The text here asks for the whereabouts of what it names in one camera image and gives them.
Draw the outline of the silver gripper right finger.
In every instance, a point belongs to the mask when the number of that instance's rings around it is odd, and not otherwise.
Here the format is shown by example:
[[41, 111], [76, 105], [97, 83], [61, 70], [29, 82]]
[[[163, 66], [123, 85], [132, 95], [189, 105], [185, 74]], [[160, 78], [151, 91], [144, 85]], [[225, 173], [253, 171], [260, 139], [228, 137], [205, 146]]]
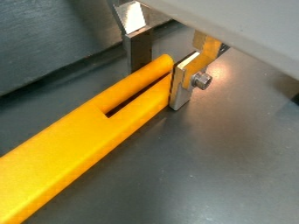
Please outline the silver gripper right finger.
[[205, 90], [212, 77], [205, 73], [207, 66], [229, 49], [212, 36], [200, 31], [193, 33], [193, 51], [175, 64], [172, 69], [172, 85], [169, 107], [179, 110], [192, 97], [192, 90]]

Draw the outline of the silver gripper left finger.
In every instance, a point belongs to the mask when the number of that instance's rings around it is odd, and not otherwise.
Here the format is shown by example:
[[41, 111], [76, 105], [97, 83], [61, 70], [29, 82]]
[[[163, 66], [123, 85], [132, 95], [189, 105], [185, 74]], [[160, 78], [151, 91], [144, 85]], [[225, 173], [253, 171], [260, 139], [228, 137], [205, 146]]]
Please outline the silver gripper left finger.
[[128, 72], [132, 73], [152, 61], [153, 29], [171, 18], [137, 0], [107, 0], [107, 4], [121, 31]]

